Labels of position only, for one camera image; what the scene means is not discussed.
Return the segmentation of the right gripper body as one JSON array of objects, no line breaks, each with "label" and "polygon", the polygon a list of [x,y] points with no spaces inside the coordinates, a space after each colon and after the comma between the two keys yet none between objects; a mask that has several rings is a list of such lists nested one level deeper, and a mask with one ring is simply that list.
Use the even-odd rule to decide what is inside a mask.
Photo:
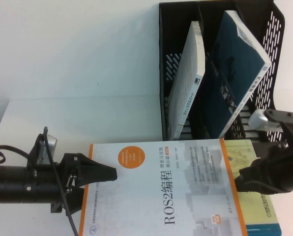
[{"label": "right gripper body", "polygon": [[262,194],[279,194],[293,191],[293,147],[284,147],[282,142],[265,146],[265,187]]}]

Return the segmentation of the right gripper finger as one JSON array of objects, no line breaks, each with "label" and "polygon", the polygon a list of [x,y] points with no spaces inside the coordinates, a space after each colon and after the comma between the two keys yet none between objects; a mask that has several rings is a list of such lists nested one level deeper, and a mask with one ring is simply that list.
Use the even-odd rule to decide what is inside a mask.
[{"label": "right gripper finger", "polygon": [[272,193],[270,177],[268,175],[260,175],[248,180],[247,177],[240,175],[235,178],[235,185],[238,192],[258,192]]},{"label": "right gripper finger", "polygon": [[263,158],[255,159],[249,167],[239,170],[241,176],[265,176],[267,161]]}]

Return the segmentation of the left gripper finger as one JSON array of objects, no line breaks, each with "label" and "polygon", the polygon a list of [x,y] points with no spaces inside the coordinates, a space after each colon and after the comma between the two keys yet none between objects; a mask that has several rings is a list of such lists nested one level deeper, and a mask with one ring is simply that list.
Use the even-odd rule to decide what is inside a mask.
[{"label": "left gripper finger", "polygon": [[78,154],[77,185],[117,180],[116,168],[95,162],[83,154]]},{"label": "left gripper finger", "polygon": [[72,186],[71,191],[67,193],[67,203],[71,214],[82,209],[85,188]]}]

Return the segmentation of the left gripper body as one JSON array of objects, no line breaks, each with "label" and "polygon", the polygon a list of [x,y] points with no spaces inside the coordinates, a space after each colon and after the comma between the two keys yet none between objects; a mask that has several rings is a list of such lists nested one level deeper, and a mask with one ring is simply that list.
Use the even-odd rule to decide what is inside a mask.
[{"label": "left gripper body", "polygon": [[77,185],[78,154],[66,153],[61,162],[55,164],[59,181],[54,179],[51,183],[51,213],[61,213],[65,209],[60,187],[63,189],[66,200],[72,186],[81,187]]}]

